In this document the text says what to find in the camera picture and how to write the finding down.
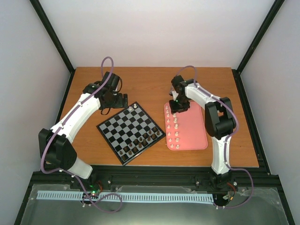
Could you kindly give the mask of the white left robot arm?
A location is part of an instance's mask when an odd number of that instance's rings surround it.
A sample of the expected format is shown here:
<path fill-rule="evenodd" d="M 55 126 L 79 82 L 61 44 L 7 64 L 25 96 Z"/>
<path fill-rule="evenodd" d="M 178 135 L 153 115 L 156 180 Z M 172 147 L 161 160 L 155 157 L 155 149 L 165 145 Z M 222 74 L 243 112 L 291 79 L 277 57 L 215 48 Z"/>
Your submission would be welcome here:
<path fill-rule="evenodd" d="M 101 81 L 88 84 L 72 109 L 50 129 L 43 128 L 38 134 L 41 156 L 41 170 L 44 163 L 52 164 L 55 171 L 67 171 L 81 178 L 86 188 L 94 188 L 98 178 L 92 173 L 92 166 L 82 161 L 72 143 L 78 131 L 97 110 L 125 108 L 128 97 L 120 92 L 122 79 L 111 72 L 106 72 Z"/>

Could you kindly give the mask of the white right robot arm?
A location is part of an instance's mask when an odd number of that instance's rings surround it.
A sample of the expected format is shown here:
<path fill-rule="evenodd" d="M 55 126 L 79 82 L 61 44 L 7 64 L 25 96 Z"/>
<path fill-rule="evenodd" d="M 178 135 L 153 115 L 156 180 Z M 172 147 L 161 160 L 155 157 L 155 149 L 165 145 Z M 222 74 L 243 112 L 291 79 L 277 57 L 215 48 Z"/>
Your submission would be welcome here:
<path fill-rule="evenodd" d="M 194 79 L 184 80 L 181 75 L 175 76 L 171 84 L 171 114 L 186 112 L 191 100 L 205 110 L 204 125 L 213 147 L 210 186 L 214 190 L 221 190 L 231 179 L 230 141 L 238 126 L 231 101 L 227 97 L 220 98 L 211 94 Z"/>

